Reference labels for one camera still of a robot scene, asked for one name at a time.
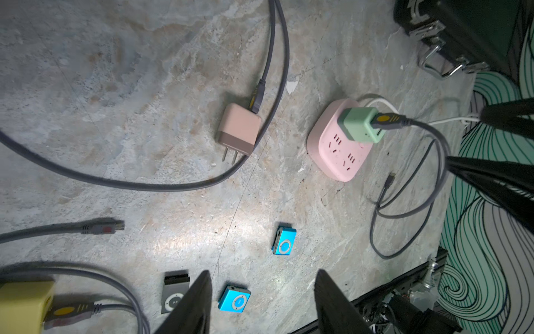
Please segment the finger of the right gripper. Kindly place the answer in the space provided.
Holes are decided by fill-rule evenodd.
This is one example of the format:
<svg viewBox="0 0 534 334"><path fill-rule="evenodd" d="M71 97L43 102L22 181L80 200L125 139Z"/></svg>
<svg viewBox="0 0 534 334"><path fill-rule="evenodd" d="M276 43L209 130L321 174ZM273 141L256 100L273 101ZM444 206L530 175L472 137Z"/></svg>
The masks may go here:
<svg viewBox="0 0 534 334"><path fill-rule="evenodd" d="M533 232L533 166L510 161L447 157L446 168Z"/></svg>
<svg viewBox="0 0 534 334"><path fill-rule="evenodd" d="M481 111L480 121L496 129L533 139L533 98L487 105Z"/></svg>

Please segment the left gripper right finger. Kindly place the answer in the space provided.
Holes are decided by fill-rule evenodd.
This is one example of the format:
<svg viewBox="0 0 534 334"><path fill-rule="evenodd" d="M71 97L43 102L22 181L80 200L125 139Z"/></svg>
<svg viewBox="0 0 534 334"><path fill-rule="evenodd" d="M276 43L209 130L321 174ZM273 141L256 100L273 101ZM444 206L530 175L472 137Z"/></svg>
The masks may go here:
<svg viewBox="0 0 534 334"><path fill-rule="evenodd" d="M324 269L317 272L314 300L320 333L372 333L360 313Z"/></svg>

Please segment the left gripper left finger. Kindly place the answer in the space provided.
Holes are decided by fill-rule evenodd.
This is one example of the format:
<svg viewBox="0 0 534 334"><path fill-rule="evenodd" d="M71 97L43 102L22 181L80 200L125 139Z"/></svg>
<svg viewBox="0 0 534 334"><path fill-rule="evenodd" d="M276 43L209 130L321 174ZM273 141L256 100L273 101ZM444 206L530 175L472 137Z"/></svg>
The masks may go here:
<svg viewBox="0 0 534 334"><path fill-rule="evenodd" d="M155 334L208 334L212 292L210 272L204 270Z"/></svg>

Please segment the black mp3 player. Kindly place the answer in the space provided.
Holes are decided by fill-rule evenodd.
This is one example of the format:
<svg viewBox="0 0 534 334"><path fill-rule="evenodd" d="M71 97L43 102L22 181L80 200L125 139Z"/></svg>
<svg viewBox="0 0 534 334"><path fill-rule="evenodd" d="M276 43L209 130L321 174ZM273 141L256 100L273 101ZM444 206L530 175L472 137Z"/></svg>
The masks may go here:
<svg viewBox="0 0 534 334"><path fill-rule="evenodd" d="M167 271L161 295L161 313L171 313L183 299L190 287L190 276L187 269Z"/></svg>

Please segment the green charger adapter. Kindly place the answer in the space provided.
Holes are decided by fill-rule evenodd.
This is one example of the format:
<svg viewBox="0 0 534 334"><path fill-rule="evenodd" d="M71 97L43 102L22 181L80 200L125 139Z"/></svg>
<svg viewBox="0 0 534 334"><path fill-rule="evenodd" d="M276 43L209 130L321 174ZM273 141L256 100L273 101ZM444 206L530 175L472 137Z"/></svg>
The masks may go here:
<svg viewBox="0 0 534 334"><path fill-rule="evenodd" d="M378 110L375 107L353 107L343 110L337 123L349 140L379 143L385 131L371 126L371 121L377 115Z"/></svg>

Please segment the blue mp3 player near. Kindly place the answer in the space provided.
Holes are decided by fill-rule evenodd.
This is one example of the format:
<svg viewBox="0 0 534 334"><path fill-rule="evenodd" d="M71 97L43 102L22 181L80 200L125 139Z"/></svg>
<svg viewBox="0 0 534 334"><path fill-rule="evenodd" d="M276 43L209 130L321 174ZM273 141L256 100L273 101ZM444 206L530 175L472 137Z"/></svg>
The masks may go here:
<svg viewBox="0 0 534 334"><path fill-rule="evenodd" d="M218 301L218 310L242 313L247 306L250 296L251 291L248 289L228 285Z"/></svg>

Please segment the blue mp3 player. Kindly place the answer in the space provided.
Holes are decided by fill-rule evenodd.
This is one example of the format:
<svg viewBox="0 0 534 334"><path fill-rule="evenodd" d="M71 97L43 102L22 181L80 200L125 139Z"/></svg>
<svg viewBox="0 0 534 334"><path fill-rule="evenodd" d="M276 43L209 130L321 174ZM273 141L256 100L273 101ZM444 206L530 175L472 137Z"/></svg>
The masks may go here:
<svg viewBox="0 0 534 334"><path fill-rule="evenodd" d="M251 291L248 289L228 285L218 301L218 310L242 313L247 306L250 296Z"/></svg>
<svg viewBox="0 0 534 334"><path fill-rule="evenodd" d="M272 252L276 256L290 256L297 235L296 229L280 226L275 234Z"/></svg>

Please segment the black hard case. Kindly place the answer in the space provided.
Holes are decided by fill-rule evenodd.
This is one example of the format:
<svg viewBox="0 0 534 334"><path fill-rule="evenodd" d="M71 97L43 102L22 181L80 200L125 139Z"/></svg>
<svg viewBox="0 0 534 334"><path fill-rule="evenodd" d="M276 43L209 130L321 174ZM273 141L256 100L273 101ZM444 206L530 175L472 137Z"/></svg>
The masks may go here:
<svg viewBox="0 0 534 334"><path fill-rule="evenodd" d="M517 83L532 1L397 1L394 21L428 46L418 66L445 80L457 72L498 72Z"/></svg>

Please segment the blue mp3 player far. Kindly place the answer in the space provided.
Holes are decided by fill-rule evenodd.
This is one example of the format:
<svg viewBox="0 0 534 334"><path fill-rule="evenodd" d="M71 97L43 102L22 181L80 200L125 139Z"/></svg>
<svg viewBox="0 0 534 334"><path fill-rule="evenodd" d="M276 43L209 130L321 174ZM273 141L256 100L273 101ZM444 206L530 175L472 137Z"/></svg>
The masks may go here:
<svg viewBox="0 0 534 334"><path fill-rule="evenodd" d="M272 252L276 256L290 256L297 235L296 229L280 226L275 234Z"/></svg>

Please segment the pink power strip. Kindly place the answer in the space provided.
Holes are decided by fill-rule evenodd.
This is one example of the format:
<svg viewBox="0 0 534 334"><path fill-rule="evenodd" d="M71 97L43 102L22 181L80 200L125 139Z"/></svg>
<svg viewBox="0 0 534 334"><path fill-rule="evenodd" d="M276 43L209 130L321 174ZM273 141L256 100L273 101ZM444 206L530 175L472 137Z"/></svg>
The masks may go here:
<svg viewBox="0 0 534 334"><path fill-rule="evenodd" d="M337 123L346 109L358 107L352 99L336 100L321 114L307 138L307 153L329 178L339 182L351 181L364 164L373 147L348 139Z"/></svg>

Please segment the yellow charger adapter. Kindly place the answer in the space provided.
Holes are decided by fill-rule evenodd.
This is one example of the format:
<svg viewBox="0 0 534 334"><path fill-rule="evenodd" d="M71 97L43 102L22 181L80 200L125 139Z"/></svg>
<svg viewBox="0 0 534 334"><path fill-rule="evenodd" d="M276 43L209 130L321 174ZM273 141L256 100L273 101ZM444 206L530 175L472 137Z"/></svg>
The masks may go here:
<svg viewBox="0 0 534 334"><path fill-rule="evenodd" d="M41 333L54 290L54 281L2 283L1 333Z"/></svg>

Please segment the pink charger adapter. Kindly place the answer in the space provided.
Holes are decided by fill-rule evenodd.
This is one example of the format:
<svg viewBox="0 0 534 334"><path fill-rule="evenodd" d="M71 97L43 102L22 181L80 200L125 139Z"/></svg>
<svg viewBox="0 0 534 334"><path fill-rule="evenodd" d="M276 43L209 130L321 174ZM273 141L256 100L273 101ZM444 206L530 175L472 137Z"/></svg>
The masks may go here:
<svg viewBox="0 0 534 334"><path fill-rule="evenodd" d="M238 154L248 157L252 154L261 125L261 117L241 105L228 104L216 131L215 140L225 147L222 161L228 150L234 151L232 165Z"/></svg>

